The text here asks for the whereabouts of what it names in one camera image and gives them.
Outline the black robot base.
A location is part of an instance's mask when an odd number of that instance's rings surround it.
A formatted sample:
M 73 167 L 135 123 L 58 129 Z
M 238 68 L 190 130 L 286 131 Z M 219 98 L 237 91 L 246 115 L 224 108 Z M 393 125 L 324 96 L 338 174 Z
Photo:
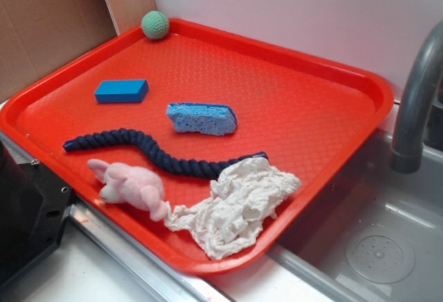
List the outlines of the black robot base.
M 42 162 L 17 163 L 1 145 L 1 289 L 59 246 L 73 191 Z

